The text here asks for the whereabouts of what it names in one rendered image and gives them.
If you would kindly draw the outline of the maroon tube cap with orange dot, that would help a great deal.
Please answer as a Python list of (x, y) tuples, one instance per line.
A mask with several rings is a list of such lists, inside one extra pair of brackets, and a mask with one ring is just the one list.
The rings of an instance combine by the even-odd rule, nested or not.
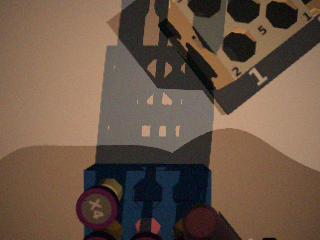
[(103, 229), (93, 229), (83, 240), (121, 240), (123, 227), (115, 220)]

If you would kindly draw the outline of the blue tube rack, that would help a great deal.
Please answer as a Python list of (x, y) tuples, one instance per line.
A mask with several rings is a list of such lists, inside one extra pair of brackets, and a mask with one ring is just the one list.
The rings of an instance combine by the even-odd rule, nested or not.
[[(101, 178), (114, 178), (123, 187), (115, 219), (123, 227), (121, 240), (131, 238), (141, 218), (154, 218), (161, 225), (162, 239), (174, 240), (172, 227), (188, 207), (195, 203), (211, 205), (212, 171), (204, 164), (95, 163), (84, 170), (84, 191)], [(175, 200), (180, 207), (173, 199), (198, 200)]]

